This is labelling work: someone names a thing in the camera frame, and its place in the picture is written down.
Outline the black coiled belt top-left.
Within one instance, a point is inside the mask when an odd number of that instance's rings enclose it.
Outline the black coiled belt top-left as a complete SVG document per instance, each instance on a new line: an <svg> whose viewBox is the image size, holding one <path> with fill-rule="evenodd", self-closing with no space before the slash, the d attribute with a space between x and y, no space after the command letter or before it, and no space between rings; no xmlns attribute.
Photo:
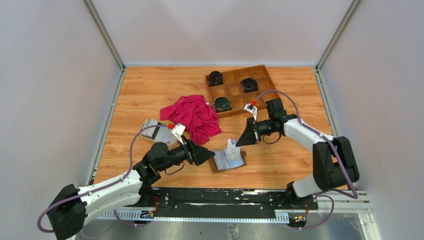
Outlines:
<svg viewBox="0 0 424 240"><path fill-rule="evenodd" d="M224 81L222 73L217 70L212 71L207 77L207 82L209 87L223 85Z"/></svg>

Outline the aluminium frame rail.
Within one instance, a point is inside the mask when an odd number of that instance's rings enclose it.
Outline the aluminium frame rail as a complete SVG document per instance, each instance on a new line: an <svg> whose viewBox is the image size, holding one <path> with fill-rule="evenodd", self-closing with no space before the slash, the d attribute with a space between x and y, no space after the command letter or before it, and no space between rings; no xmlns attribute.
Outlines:
<svg viewBox="0 0 424 240"><path fill-rule="evenodd" d="M300 199L284 189L157 187L95 217L77 240L379 240L367 194Z"/></svg>

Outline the white patterned credit card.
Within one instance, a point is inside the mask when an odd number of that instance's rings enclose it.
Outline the white patterned credit card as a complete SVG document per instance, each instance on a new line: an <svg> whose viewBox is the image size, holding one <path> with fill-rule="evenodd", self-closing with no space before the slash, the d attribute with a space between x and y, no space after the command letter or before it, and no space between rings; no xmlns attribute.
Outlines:
<svg viewBox="0 0 424 240"><path fill-rule="evenodd" d="M241 147L237 146L236 139L228 139L225 157L228 161L238 161L241 158Z"/></svg>

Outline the magenta cloth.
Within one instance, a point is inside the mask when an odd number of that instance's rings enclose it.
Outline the magenta cloth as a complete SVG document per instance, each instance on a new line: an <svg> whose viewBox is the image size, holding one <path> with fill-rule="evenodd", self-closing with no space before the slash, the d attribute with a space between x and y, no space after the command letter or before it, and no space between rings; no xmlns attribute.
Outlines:
<svg viewBox="0 0 424 240"><path fill-rule="evenodd" d="M222 132L213 107L201 94L181 96L174 104L160 110L160 120L183 124L197 145L204 145L210 137Z"/></svg>

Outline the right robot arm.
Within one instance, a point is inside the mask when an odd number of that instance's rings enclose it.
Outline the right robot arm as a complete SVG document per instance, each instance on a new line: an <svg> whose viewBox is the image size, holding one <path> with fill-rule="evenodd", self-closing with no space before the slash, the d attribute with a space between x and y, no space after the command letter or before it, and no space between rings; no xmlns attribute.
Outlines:
<svg viewBox="0 0 424 240"><path fill-rule="evenodd" d="M360 178L352 145L344 136L334 137L306 124L296 114L288 114L282 100L275 98L265 103L268 119L246 120L246 127L236 146L259 144L262 137L273 133L291 138L312 153L312 174L290 182L285 190L286 204L298 209L307 197L342 186L353 187Z"/></svg>

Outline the black coiled belt bottom-left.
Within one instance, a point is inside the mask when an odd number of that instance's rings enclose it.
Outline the black coiled belt bottom-left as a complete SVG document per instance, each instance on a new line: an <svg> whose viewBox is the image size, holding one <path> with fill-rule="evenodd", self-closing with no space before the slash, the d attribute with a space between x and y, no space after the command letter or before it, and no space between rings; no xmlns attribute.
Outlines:
<svg viewBox="0 0 424 240"><path fill-rule="evenodd" d="M217 113L227 112L232 110L232 104L227 97L218 97L213 100L213 106Z"/></svg>

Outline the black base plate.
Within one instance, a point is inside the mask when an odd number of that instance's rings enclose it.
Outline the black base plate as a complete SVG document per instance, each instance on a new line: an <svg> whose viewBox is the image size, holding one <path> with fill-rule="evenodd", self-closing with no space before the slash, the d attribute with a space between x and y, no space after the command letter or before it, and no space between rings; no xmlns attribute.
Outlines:
<svg viewBox="0 0 424 240"><path fill-rule="evenodd" d="M201 219L271 219L276 211L314 211L317 201L304 197L291 204L283 189L248 188L153 188L133 204L153 208L157 217Z"/></svg>

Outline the black coiled belt centre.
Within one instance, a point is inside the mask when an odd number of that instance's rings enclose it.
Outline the black coiled belt centre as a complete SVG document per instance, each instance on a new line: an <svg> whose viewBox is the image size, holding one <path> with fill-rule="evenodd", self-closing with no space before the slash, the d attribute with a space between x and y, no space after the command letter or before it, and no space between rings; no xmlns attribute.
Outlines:
<svg viewBox="0 0 424 240"><path fill-rule="evenodd" d="M244 93L251 93L259 90L257 80L251 77L243 79L240 85Z"/></svg>

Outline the wooden compartment tray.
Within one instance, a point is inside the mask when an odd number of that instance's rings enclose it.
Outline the wooden compartment tray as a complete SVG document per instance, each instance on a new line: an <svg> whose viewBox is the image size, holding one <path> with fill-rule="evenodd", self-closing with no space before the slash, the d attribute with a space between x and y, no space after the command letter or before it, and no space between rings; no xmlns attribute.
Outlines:
<svg viewBox="0 0 424 240"><path fill-rule="evenodd" d="M204 76L206 91L212 108L220 119L246 113L245 104L255 103L258 110L266 108L265 102L279 95L265 65L256 65L233 70L212 70Z"/></svg>

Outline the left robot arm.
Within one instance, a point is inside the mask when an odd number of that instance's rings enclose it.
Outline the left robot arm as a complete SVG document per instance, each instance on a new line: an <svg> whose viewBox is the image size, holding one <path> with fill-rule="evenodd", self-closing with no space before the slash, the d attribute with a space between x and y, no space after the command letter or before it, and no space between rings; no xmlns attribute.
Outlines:
<svg viewBox="0 0 424 240"><path fill-rule="evenodd" d="M156 142L128 172L94 185L63 187L46 212L52 231L58 240L67 240L103 214L137 203L149 206L152 184L161 178L162 171L184 161L199 166L214 156L213 151L191 139L173 149Z"/></svg>

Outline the brown leather card holder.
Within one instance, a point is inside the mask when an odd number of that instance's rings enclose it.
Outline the brown leather card holder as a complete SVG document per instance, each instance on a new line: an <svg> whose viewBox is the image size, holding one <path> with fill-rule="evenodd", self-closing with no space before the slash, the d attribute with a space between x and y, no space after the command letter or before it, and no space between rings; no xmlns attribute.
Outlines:
<svg viewBox="0 0 424 240"><path fill-rule="evenodd" d="M235 159L227 159L227 150L214 151L215 155L208 160L211 172L214 174L234 170L246 165L246 152L241 151Z"/></svg>

